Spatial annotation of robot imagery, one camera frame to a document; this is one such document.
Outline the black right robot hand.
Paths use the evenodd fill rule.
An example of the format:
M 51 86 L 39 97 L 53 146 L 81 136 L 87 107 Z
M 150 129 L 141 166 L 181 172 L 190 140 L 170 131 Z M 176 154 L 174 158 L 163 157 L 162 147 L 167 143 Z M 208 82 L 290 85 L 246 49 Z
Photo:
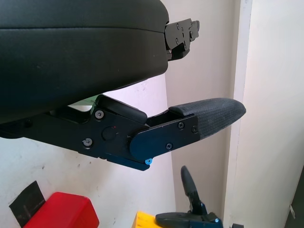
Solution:
M 162 228 L 221 228 L 222 221 L 213 212 L 208 213 L 200 200 L 194 180 L 186 166 L 180 170 L 185 195 L 190 201 L 188 212 L 168 212 L 155 216 L 156 224 Z

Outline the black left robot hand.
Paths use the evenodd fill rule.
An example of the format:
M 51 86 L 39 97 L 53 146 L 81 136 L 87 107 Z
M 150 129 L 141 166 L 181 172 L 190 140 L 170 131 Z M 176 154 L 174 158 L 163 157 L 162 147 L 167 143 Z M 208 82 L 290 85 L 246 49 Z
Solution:
M 144 171 L 245 113 L 212 98 L 146 113 L 108 91 L 163 74 L 199 35 L 159 0 L 3 0 L 0 135 L 28 138 Z

